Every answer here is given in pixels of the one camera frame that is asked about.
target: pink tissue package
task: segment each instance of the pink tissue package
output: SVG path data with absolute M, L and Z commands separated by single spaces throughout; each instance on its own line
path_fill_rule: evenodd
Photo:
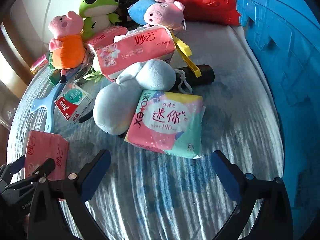
M 24 177 L 31 176 L 48 158 L 55 161 L 55 169 L 48 175 L 49 180 L 65 178 L 69 142 L 59 134 L 31 130 L 26 150 Z
M 175 50 L 174 42 L 167 30 L 153 26 L 129 34 L 122 40 L 97 51 L 101 71 L 114 81 L 128 66 L 136 62 L 159 58 L 171 58 Z
M 125 35 L 127 32 L 125 27 L 110 26 L 87 40 L 85 45 L 93 55 L 96 55 L 97 50 L 113 43 L 115 36 Z

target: bed sheet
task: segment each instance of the bed sheet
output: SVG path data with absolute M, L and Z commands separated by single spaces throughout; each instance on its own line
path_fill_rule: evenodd
M 220 149 L 244 172 L 258 179 L 282 177 L 284 153 L 278 119 L 265 77 L 244 38 L 241 27 L 187 23 L 177 35 L 193 52 L 196 64 L 213 68 L 216 79 L 194 88 L 204 98 L 201 159 L 189 160 L 138 149 L 100 130 L 93 120 L 67 123 L 55 109 L 55 133 L 70 142 L 67 172 L 78 172 L 100 149 L 111 152 L 111 166 L 88 210 L 110 239 L 212 239 L 233 211 L 216 176 L 210 154 Z M 174 54 L 174 67 L 184 66 Z M 45 112 L 29 112 L 32 100 L 52 89 L 48 69 L 29 85 L 13 120 L 7 162 L 25 153 L 29 130 L 44 130 Z M 94 97 L 108 85 L 103 79 L 81 87 Z M 93 102 L 86 112 L 93 107 Z M 21 173 L 14 177 L 20 179 Z M 242 237 L 250 232 L 259 211 L 257 201 Z M 81 237 L 65 203 L 63 211 L 72 232 Z

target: small bottle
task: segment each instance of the small bottle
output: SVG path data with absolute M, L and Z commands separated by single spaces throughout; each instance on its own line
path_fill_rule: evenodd
M 49 63 L 50 51 L 43 54 L 35 63 L 32 64 L 30 71 L 32 74 L 36 74 L 42 69 L 47 63 Z

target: tissue pack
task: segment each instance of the tissue pack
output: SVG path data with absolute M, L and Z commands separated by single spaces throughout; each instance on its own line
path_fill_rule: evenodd
M 201 96 L 144 90 L 125 141 L 146 150 L 201 157 Z
M 69 142 L 59 134 L 31 130 L 26 150 L 24 177 L 31 174 L 47 159 L 56 163 L 55 169 L 48 175 L 49 180 L 65 178 Z
M 67 121 L 76 123 L 80 115 L 93 100 L 93 97 L 76 84 L 61 93 L 55 104 Z
M 153 26 L 126 35 L 123 39 L 97 51 L 102 74 L 114 81 L 128 66 L 136 62 L 171 58 L 175 45 L 165 28 Z
M 96 51 L 113 43 L 113 39 L 118 35 L 125 35 L 127 28 L 122 26 L 109 26 L 101 32 L 98 32 L 85 42 L 87 49 L 91 54 L 96 55 Z

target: stuffed animal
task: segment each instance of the stuffed animal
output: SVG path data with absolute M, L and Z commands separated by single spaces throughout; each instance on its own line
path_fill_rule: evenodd
M 57 16 L 49 23 L 53 33 L 49 50 L 52 52 L 52 65 L 58 69 L 75 68 L 87 61 L 87 54 L 80 32 L 84 21 L 74 11 L 67 15 Z
M 98 93 L 93 108 L 95 123 L 106 133 L 120 135 L 128 130 L 144 89 L 169 91 L 175 70 L 166 62 L 151 59 L 127 67 L 116 82 Z
M 91 38 L 95 33 L 104 30 L 116 22 L 119 15 L 113 13 L 119 5 L 119 0 L 82 0 L 79 15 L 84 20 L 83 40 Z
M 163 25 L 175 31 L 181 31 L 184 21 L 184 5 L 175 0 L 139 0 L 129 7 L 132 20 L 146 27 Z

